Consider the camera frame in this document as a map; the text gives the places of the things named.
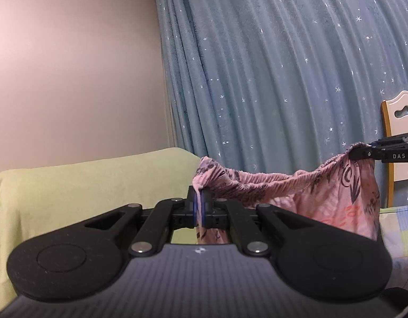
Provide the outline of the pink patterned shorts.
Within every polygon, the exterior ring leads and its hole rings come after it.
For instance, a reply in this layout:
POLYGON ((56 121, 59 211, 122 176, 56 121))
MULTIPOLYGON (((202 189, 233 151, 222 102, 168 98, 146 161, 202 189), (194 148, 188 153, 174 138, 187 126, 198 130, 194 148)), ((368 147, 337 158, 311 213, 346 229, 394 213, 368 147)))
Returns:
POLYGON ((314 171, 294 174, 248 173, 203 157, 192 179, 195 192, 208 188, 215 198, 235 200, 248 209, 270 204, 360 236, 376 240, 380 193, 372 159, 351 160, 347 152, 314 171))

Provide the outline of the white wooden chair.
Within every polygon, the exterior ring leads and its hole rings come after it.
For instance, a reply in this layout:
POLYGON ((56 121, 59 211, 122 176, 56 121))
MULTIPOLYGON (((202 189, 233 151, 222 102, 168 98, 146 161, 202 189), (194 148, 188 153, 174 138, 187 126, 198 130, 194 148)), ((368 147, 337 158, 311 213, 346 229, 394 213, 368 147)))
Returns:
MULTIPOLYGON (((383 100, 381 114, 385 135, 394 142, 403 143, 408 137, 408 90, 401 91, 395 98, 383 100)), ((408 163, 389 164, 387 167, 387 207, 394 206, 394 185, 408 180, 408 163)))

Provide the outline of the pastel checked chair cushion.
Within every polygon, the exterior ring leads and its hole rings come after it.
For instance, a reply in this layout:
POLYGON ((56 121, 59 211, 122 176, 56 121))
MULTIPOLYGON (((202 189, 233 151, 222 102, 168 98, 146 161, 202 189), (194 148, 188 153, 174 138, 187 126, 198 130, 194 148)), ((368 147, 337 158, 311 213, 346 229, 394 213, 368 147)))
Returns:
POLYGON ((379 221, 382 240, 391 256, 408 257, 408 205, 381 209, 379 221))

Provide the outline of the blue starry curtain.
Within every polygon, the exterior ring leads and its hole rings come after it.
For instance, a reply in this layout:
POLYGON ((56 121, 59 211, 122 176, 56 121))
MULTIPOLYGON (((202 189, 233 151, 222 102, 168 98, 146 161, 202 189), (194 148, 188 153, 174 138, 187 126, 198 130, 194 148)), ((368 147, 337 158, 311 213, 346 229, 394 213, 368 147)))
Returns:
POLYGON ((408 0, 156 0, 174 140, 248 172, 312 171, 385 135, 408 0))

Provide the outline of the green sofa cover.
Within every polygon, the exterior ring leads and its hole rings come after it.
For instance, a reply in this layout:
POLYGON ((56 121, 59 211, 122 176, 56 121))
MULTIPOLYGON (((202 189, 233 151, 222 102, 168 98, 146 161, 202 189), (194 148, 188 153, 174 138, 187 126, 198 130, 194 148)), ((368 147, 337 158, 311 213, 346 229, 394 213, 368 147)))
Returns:
POLYGON ((129 203, 186 197, 200 162, 180 148, 0 173, 0 310, 14 298, 6 263, 24 240, 129 203))

